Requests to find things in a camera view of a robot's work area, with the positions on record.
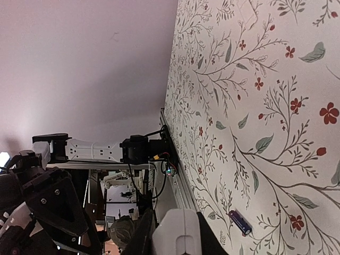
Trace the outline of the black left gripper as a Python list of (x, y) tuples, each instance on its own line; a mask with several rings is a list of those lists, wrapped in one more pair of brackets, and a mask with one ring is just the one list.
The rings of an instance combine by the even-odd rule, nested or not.
[(1, 211), (11, 214), (26, 203), (31, 221), (11, 226), (1, 236), (1, 254), (53, 254), (69, 249), (69, 235), (88, 229), (77, 193), (65, 170), (44, 168), (41, 154), (24, 150), (14, 156), (1, 175)]

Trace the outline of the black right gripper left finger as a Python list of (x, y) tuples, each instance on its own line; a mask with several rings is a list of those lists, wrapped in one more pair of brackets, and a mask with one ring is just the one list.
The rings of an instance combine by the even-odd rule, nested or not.
[(152, 235), (157, 227), (157, 219), (152, 209), (147, 209), (132, 235), (131, 241), (124, 248), (122, 255), (151, 255)]

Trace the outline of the white remote control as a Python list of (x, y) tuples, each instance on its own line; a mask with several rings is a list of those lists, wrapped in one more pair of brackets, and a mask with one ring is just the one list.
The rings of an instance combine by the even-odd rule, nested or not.
[(200, 225), (192, 209), (169, 210), (152, 234), (155, 255), (201, 255)]

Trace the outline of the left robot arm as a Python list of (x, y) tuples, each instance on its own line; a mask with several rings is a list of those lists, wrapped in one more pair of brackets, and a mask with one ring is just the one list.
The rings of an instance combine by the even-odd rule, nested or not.
[(1, 254), (53, 254), (60, 247), (101, 254), (106, 234), (86, 213), (67, 162), (133, 165), (126, 143), (91, 143), (66, 133), (39, 135), (1, 169)]

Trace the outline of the blue battery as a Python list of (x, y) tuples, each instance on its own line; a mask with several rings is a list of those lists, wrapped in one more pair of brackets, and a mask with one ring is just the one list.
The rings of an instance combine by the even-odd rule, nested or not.
[(228, 215), (244, 236), (247, 236), (252, 232), (251, 226), (237, 211), (230, 210)]

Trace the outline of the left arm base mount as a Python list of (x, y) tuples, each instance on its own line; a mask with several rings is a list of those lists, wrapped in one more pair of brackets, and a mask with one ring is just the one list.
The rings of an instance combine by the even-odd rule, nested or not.
[(150, 161), (163, 161), (166, 163), (166, 170), (164, 173), (168, 176), (175, 176), (179, 170), (179, 157), (172, 140), (169, 128), (164, 124), (160, 130), (151, 132), (145, 135), (150, 138), (151, 136), (159, 134), (159, 139), (149, 139), (149, 159)]

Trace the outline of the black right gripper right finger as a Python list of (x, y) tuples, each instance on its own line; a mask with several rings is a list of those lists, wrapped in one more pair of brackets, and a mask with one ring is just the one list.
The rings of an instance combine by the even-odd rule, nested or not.
[(197, 212), (200, 228), (202, 255), (228, 255), (213, 233), (201, 212)]

